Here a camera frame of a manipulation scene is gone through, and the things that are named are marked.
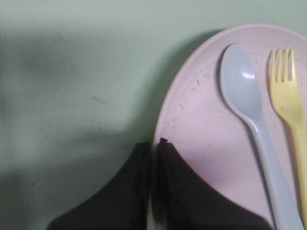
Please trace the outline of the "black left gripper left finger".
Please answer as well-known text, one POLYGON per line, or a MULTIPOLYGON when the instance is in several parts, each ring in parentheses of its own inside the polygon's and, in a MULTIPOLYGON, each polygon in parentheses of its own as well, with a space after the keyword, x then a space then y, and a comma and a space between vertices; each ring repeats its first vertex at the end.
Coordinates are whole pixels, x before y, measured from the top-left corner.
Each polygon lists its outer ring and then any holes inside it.
POLYGON ((50 230, 145 230, 151 145, 135 145, 117 174, 94 196, 53 220, 50 230))

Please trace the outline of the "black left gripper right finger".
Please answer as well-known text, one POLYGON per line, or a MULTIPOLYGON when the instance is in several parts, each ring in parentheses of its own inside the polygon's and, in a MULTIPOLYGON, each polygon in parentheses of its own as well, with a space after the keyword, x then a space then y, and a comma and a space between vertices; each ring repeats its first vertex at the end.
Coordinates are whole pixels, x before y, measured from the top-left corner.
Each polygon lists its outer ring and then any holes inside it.
POLYGON ((202 180, 162 138, 154 156, 154 220, 161 230, 270 230, 261 216, 202 180))

